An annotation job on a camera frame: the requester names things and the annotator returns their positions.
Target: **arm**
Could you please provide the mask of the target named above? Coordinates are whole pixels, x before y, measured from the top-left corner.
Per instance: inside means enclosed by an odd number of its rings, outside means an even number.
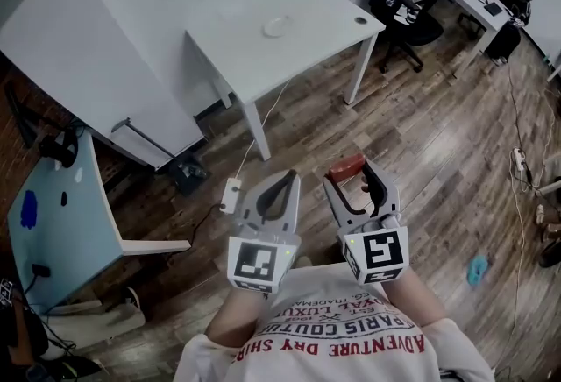
[[[32,366],[35,364],[32,354],[32,344],[29,340],[27,326],[25,326],[24,304],[21,294],[14,290],[12,305],[16,316],[16,330],[18,332],[18,346],[8,346],[11,362],[16,366]]]
[[[205,331],[206,336],[213,343],[241,348],[255,333],[265,303],[261,292],[232,288]]]
[[[382,283],[389,301],[418,326],[446,318],[442,302],[408,268],[398,280]]]

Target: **white t-shirt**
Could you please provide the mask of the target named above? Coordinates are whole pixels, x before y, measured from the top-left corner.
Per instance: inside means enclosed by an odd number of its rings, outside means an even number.
[[[293,269],[269,302],[241,349],[195,336],[174,382],[494,380],[455,322],[418,328],[347,264]]]

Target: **wooden floor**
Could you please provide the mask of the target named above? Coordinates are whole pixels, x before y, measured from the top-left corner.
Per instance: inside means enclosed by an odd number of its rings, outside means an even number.
[[[435,7],[446,34],[419,49],[425,60],[420,74],[397,57],[382,75],[377,64],[386,47],[378,44],[351,107],[343,103],[342,91],[357,48],[294,78],[265,128],[273,158],[263,163],[252,150],[241,176],[250,187],[282,169],[294,168],[301,175],[301,251],[318,265],[326,262],[324,251],[334,243],[337,229],[325,201],[323,174],[337,158],[365,153],[394,175],[411,265],[444,301],[451,318],[491,366],[507,346],[499,368],[510,365],[513,376],[544,380],[561,356],[561,277],[558,268],[544,270],[536,263],[543,248],[534,225],[537,201],[516,184],[526,245],[518,321],[509,342],[522,245],[508,176],[508,154],[518,146],[515,110],[508,67],[498,68],[480,56],[461,80],[451,77],[473,44],[456,24],[457,15],[446,3]],[[541,92],[547,69],[527,39],[511,63],[523,147],[537,177],[551,121]],[[260,100],[259,112],[268,110],[277,95]],[[561,152],[559,125],[554,125],[548,157]],[[251,136],[236,106],[209,115],[202,127],[210,142],[198,154],[211,178],[188,199],[177,195],[164,175],[132,184],[125,195],[112,194],[124,238],[191,238],[193,225],[220,200]],[[100,152],[100,160],[109,159]],[[544,181],[555,176],[555,160],[550,163]],[[369,202],[358,181],[347,189],[354,207]],[[104,374],[106,379],[172,379],[183,344],[205,328],[227,292],[221,269],[230,220],[214,211],[191,251],[124,259],[92,284],[102,297],[132,285],[149,321],[143,329],[89,350],[110,374]],[[473,288],[466,282],[467,265],[478,254],[487,256],[490,267]]]

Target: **person sitting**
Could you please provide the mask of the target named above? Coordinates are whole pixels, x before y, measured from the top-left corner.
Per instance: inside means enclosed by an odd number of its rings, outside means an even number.
[[[486,50],[491,61],[502,66],[521,41],[520,29],[528,25],[532,0],[500,0],[512,14],[511,20],[502,27]]]

